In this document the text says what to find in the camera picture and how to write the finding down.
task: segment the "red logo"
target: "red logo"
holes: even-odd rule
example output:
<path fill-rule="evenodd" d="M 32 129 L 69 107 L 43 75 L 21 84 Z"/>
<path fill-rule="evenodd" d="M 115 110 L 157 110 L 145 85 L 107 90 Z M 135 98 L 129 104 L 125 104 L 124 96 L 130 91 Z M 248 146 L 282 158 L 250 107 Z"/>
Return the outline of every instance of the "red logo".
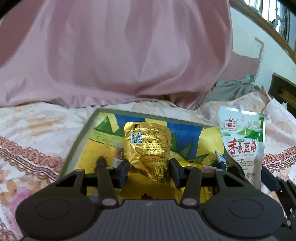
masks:
<path fill-rule="evenodd" d="M 229 120 L 224 121 L 224 129 L 228 131 L 236 131 L 237 130 L 237 122 L 233 121 L 233 118 L 230 117 Z"/>

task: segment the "ribbed gray panel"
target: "ribbed gray panel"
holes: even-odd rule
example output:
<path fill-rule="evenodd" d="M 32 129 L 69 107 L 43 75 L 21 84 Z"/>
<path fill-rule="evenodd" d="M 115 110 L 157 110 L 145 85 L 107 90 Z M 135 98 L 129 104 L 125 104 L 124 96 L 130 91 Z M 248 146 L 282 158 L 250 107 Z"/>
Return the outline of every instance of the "ribbed gray panel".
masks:
<path fill-rule="evenodd" d="M 173 200 L 126 200 L 105 210 L 85 233 L 67 241 L 233 241 L 210 229 L 195 210 Z M 35 241 L 25 238 L 24 241 Z M 262 241 L 277 241 L 274 237 Z"/>

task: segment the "white wall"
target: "white wall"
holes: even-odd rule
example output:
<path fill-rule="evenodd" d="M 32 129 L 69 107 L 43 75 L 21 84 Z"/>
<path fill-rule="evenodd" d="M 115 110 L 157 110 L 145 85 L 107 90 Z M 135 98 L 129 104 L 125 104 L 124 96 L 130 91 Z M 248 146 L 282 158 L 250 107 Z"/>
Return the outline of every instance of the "white wall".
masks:
<path fill-rule="evenodd" d="M 261 45 L 254 38 L 256 37 L 264 43 L 255 84 L 263 85 L 268 91 L 274 72 L 296 84 L 296 64 L 286 51 L 242 13 L 233 8 L 230 8 L 230 12 L 233 27 L 233 51 L 235 53 L 258 58 Z"/>

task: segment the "gold snack packet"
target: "gold snack packet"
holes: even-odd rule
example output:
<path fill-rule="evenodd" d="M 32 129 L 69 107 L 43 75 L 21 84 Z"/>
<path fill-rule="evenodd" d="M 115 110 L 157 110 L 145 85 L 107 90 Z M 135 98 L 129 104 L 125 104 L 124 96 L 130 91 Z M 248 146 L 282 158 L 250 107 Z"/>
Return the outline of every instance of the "gold snack packet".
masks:
<path fill-rule="evenodd" d="M 169 185 L 171 139 L 171 132 L 166 126 L 127 122 L 124 126 L 124 156 L 152 180 Z"/>

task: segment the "qr code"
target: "qr code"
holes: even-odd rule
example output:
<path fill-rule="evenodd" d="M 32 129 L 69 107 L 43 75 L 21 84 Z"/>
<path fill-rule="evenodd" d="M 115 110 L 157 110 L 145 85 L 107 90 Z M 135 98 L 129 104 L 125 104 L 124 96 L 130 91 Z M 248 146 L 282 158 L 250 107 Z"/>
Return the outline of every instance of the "qr code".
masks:
<path fill-rule="evenodd" d="M 142 133 L 132 132 L 131 133 L 131 144 L 142 144 Z"/>

